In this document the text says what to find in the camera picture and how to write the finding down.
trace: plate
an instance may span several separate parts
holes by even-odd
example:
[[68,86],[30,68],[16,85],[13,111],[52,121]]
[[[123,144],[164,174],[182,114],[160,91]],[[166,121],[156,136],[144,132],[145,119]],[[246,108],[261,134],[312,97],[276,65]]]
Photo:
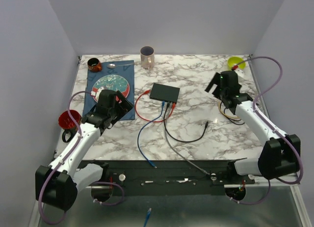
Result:
[[120,91],[123,96],[127,97],[130,92],[130,84],[125,78],[119,75],[108,75],[101,77],[95,82],[92,88],[92,91],[96,93],[96,96],[93,97],[96,102],[98,102],[100,92],[103,89]]

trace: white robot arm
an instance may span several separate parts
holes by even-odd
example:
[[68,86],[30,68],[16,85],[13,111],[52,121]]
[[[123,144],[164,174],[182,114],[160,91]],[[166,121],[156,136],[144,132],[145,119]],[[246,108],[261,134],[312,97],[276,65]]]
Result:
[[88,164],[76,171],[83,157],[105,129],[108,129],[110,125],[113,126],[132,108],[133,105],[121,92],[102,90],[98,103],[82,119],[81,135],[76,133],[65,150],[49,166],[40,166],[37,169],[35,173],[36,199],[39,199],[42,187],[52,173],[53,176],[44,189],[42,200],[64,211],[70,209],[77,194],[88,185],[100,180],[106,172],[106,164],[101,162]]
[[228,165],[230,175],[253,174],[273,179],[300,170],[296,154],[286,143],[286,141],[291,143],[300,156],[300,139],[279,129],[258,108],[254,111],[253,99],[247,93],[240,93],[241,85],[238,83],[236,72],[216,73],[205,91],[209,92],[213,85],[217,85],[212,92],[214,97],[240,117],[263,145],[260,157],[230,162]]

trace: ceramic mug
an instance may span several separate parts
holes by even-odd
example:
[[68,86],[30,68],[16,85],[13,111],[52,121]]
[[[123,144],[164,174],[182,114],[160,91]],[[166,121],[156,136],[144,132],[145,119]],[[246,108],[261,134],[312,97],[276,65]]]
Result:
[[91,72],[100,72],[102,68],[101,62],[97,58],[91,58],[87,62],[88,70]]
[[[75,111],[75,110],[70,110],[70,113],[73,116],[73,118],[75,119],[75,121],[78,124],[80,124],[80,121],[82,119],[80,114],[77,111]],[[73,139],[74,135],[78,131],[78,128],[74,124],[72,119],[70,118],[68,111],[65,111],[64,113],[61,114],[61,116],[59,117],[58,123],[59,123],[59,126],[62,129],[64,129],[64,131],[62,133],[62,141],[63,142],[71,141],[71,139]],[[66,139],[66,135],[67,134],[70,134],[70,137],[68,139]]]
[[141,66],[145,69],[153,68],[155,65],[155,52],[150,46],[141,48]]

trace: spoon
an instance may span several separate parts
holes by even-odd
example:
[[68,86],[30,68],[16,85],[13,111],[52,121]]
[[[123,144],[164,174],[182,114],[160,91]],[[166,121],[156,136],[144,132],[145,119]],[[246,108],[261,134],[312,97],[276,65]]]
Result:
[[110,68],[110,69],[114,69],[114,68],[116,68],[117,66],[129,66],[129,65],[134,65],[134,63],[125,64],[125,65],[116,65],[116,64],[110,63],[110,64],[107,65],[107,67]]

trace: green bowl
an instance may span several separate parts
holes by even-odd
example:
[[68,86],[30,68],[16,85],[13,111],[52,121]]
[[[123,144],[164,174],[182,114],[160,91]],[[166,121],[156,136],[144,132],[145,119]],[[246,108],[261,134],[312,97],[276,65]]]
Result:
[[[244,61],[242,58],[240,57],[231,57],[228,59],[228,69],[231,70],[231,68],[234,66],[234,65],[237,65],[239,62],[242,62]],[[239,65],[239,68],[241,70],[243,70],[245,68],[245,62],[244,63],[241,63]]]

